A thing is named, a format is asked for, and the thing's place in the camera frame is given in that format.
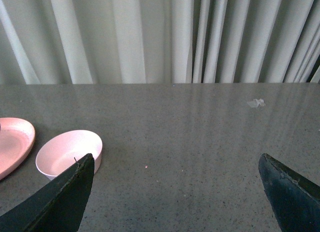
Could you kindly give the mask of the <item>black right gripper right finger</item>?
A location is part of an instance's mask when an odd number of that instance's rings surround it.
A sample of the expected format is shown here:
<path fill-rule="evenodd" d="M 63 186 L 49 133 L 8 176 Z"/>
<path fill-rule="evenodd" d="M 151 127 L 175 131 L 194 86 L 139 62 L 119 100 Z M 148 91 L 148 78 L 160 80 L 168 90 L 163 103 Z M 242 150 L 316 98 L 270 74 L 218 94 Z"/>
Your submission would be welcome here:
<path fill-rule="evenodd" d="M 266 197 L 283 232 L 320 230 L 320 187 L 263 153 L 258 170 Z"/>

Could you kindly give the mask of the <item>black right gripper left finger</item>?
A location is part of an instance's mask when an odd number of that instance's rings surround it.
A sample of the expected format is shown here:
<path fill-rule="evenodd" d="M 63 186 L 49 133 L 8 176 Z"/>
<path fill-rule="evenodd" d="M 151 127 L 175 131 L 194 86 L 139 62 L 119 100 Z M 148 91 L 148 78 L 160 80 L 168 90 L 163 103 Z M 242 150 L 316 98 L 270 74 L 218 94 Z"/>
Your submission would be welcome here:
<path fill-rule="evenodd" d="M 2 232 L 76 232 L 91 194 L 95 160 L 88 153 L 0 217 Z"/>

